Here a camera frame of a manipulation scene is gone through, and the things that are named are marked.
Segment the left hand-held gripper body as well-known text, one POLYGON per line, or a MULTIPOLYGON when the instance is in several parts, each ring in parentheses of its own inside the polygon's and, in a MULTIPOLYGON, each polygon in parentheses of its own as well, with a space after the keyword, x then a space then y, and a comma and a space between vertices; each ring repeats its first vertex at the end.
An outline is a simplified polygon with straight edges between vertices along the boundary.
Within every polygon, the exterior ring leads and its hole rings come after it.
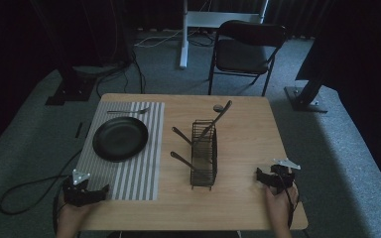
POLYGON ((74 169, 71 176, 63 182, 64 202, 76 207, 95 203, 94 193, 87 190, 89 179, 90 174, 74 169))

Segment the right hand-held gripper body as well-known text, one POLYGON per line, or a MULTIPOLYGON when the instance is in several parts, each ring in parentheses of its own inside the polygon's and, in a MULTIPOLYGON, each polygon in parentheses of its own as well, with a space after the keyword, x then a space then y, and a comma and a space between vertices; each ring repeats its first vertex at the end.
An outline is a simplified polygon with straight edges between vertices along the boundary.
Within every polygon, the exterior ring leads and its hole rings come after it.
POLYGON ((276 189, 276 192, 281 193, 293 185, 296 177, 293 170, 299 170, 301 166, 288 158, 274 159, 273 162, 274 165, 271 167, 271 172, 277 177, 277 182, 273 184, 273 187, 276 189))

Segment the person's left hand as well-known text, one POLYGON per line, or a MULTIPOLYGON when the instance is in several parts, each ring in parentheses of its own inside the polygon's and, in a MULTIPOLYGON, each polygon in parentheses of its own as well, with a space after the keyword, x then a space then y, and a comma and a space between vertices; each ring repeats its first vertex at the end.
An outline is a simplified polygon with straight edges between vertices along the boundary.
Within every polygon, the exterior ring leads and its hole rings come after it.
POLYGON ((89 213, 98 206, 98 203, 87 204, 82 207, 76 207, 64 202, 64 197, 59 197, 59 204, 61 205, 59 210, 58 231, 79 231, 84 220, 88 217, 89 213))

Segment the person's right hand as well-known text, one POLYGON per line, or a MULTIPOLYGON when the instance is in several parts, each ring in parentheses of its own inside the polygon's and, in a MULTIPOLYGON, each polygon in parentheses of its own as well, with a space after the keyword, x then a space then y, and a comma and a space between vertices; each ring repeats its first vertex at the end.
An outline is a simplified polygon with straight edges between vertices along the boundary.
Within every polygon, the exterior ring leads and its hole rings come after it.
POLYGON ((273 194, 269 186, 264 186, 267 214, 272 228, 288 227, 292 210, 291 204, 296 204, 299 198, 298 189, 291 186, 287 191, 273 194))

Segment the grey striped placemat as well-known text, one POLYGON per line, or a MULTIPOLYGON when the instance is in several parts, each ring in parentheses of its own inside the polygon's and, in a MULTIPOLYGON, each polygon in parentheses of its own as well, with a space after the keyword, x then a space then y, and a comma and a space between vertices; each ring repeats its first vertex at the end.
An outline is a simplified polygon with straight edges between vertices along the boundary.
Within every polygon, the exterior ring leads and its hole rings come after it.
POLYGON ((90 174, 87 188, 100 190, 109 184, 109 199, 155 200, 158 196, 160 156, 164 124, 162 102, 100 102, 90 125, 76 169, 90 174), (108 110, 138 110, 151 107, 145 114, 106 114, 108 110), (96 155, 92 147, 94 133, 106 121, 116 117, 133 117, 148 128, 145 148, 122 162, 108 162, 96 155))

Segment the black round plate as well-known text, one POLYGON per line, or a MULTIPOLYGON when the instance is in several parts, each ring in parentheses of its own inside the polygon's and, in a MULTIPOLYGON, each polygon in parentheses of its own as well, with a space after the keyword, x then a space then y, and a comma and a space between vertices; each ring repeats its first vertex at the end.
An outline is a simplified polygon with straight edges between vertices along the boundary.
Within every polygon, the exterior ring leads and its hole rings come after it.
POLYGON ((101 159, 122 162, 140 153, 148 138, 148 128, 141 120, 116 117, 98 127, 92 139, 92 147, 101 159))

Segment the silver fork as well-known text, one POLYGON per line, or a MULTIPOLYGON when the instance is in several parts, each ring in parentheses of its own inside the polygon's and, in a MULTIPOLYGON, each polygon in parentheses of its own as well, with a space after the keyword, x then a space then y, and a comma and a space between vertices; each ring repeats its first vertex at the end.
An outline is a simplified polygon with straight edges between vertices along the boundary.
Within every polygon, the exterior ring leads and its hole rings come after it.
POLYGON ((130 114, 145 114, 149 112, 151 107, 146 107, 138 110, 108 110, 106 111, 106 114, 124 114, 124 113, 130 113, 130 114))

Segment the black folding chair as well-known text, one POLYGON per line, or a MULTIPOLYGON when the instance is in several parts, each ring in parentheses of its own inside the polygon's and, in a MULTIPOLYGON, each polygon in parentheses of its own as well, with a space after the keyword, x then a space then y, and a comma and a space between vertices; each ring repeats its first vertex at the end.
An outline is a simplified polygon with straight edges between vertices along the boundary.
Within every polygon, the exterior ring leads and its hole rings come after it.
POLYGON ((253 77, 253 85, 265 74, 261 95, 266 94, 276 54, 287 39, 284 26, 229 20, 220 25, 214 39, 208 74, 208 94, 215 74, 253 77))

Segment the long dark-handled utensil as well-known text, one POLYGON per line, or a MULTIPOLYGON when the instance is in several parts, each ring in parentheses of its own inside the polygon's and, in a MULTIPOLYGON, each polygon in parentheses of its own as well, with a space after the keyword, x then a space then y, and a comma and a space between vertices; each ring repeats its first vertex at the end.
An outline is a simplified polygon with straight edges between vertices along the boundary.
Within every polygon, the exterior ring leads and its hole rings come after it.
POLYGON ((201 132, 195 143, 201 141, 204 136, 210 131, 210 129, 220 120, 220 118, 229 110, 232 105, 232 100, 228 100, 223 110, 217 115, 217 117, 201 132))

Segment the black stand with base plate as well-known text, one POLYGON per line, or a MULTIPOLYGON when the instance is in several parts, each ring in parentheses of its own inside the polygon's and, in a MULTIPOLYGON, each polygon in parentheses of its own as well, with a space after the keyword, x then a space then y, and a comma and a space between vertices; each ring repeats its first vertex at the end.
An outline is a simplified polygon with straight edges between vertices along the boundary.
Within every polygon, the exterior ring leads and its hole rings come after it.
POLYGON ((286 86, 284 88, 287 97, 295 111, 326 113, 327 108, 318 95, 322 87, 322 79, 308 79, 305 76, 297 76, 295 81, 305 81, 303 87, 286 86))
POLYGON ((32 4, 50 42, 50 54, 56 68, 62 77, 62 81, 53 96, 49 96, 46 104, 62 106, 67 101, 87 101, 93 90, 96 78, 84 78, 77 75, 73 69, 69 57, 65 53, 64 46, 47 18, 42 0, 29 0, 32 4))

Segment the white desk frame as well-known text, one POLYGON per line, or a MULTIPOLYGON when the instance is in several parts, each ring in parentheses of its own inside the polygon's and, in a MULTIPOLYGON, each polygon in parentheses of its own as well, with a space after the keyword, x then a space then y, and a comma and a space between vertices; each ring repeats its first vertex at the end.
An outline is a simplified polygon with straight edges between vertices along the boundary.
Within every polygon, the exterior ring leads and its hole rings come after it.
POLYGON ((260 11, 255 13, 232 13, 232 12, 210 12, 210 11, 190 11, 188 0, 183 0, 183 35, 181 57, 179 62, 180 69, 188 66, 189 54, 189 28, 218 28, 222 23, 229 20, 240 20, 252 23, 263 23, 270 0, 264 0, 260 11))

